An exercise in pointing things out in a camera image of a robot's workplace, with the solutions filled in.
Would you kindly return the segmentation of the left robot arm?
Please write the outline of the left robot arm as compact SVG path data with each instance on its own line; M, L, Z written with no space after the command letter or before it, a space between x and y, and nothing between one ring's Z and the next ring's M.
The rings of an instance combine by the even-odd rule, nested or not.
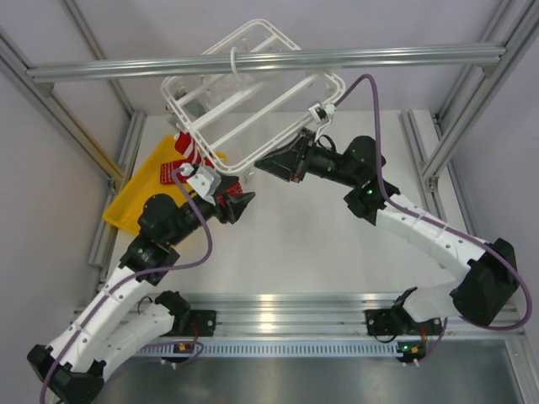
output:
M40 402L52 392L64 403L90 403L139 349L168 332L188 329L190 305L173 291L163 292L130 323L120 322L168 273L208 261L213 252L208 220L236 223L255 194L219 190L208 202L179 190L186 198L182 205L167 194L145 202L140 232L100 292L65 332L29 351L27 360L41 382Z

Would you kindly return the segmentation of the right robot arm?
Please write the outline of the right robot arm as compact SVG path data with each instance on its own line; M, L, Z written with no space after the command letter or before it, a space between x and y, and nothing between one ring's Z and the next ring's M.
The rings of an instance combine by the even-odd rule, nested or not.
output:
M286 182L299 183L311 174L350 187L344 202L354 216L402 238L451 274L449 283L405 290L384 315L388 334L410 334L424 322L450 316L489 327L518 288L505 267L515 264L512 245L501 238L488 243L458 236L397 187L379 180L376 142L369 136L357 136L339 153L321 146L304 128L254 166Z

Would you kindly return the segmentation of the red white striped sock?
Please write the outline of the red white striped sock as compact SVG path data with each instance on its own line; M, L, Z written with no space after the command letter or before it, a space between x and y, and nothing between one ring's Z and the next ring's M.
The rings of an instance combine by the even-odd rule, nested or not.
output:
M205 165L214 168L211 159L206 157L199 149L197 143L189 132L180 131L174 137L174 149L180 153L189 163Z

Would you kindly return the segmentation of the white plastic clip hanger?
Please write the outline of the white plastic clip hanger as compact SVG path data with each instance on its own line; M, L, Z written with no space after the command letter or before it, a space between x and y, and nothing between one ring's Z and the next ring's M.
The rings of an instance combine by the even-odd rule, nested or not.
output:
M299 49L269 21L254 19L205 54ZM316 102L335 104L344 90L344 80L329 70L206 74L199 80L172 76L161 85L170 123L189 132L214 169L227 175L246 171L304 126L325 129L332 120L319 125L308 109Z

